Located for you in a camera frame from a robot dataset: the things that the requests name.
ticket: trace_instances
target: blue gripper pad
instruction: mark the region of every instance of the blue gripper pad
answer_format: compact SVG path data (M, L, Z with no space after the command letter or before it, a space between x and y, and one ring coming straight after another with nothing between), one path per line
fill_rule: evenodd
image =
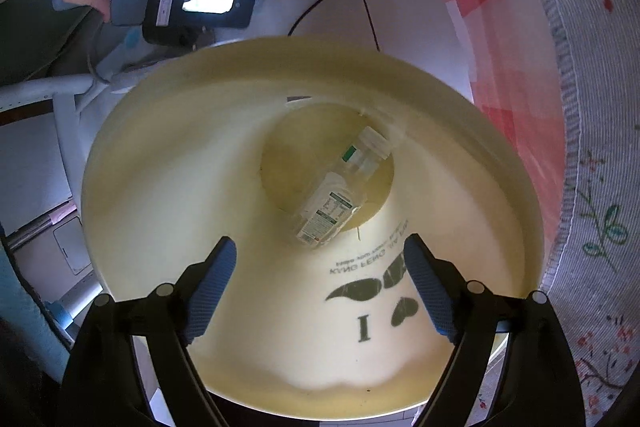
M227 239L187 304L187 325L182 331L187 344L207 330L235 267L236 244Z
M454 307L464 278L453 264L436 259L415 233L404 242L404 264L436 331L455 344L458 329L454 324Z

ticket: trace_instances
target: teal fabric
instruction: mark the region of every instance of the teal fabric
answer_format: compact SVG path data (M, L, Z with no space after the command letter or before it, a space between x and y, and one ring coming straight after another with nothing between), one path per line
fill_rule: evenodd
M0 245L0 317L26 344L38 366L62 382L69 352L51 331L40 308L22 287L14 267Z
M7 0L0 4L0 86L20 82L45 67L82 22L86 9L56 12L51 0Z

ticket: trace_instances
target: screw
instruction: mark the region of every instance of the screw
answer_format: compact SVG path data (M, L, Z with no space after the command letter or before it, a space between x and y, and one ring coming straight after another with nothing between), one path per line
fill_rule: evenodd
M468 283L466 283L466 289L471 293L480 295L484 291L484 284L482 284L480 281L469 281Z
M100 295L98 295L95 299L94 299L94 304L96 306L104 306L105 304L107 304L109 301L111 300L111 297L108 296L106 293L102 293Z
M159 297L168 297L174 292L174 285L168 282L161 284L156 288L156 295Z
M545 304L546 301L548 300L546 298L546 295L543 294L542 292L539 292L538 290L534 291L531 294L531 298L533 299L533 302L536 302L538 304Z

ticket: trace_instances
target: pink plastic sheet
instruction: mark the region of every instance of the pink plastic sheet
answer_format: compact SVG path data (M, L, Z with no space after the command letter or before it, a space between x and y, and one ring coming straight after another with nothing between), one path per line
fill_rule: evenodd
M540 200L546 253L558 228L564 120L556 52L541 0L454 1L476 106L522 159Z

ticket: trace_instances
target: bottle cap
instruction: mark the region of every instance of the bottle cap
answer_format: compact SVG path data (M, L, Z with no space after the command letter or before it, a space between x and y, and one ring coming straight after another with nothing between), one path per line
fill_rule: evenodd
M380 156L381 159L386 160L391 154L391 144L389 141L371 127L365 127L358 139L364 143L375 154Z

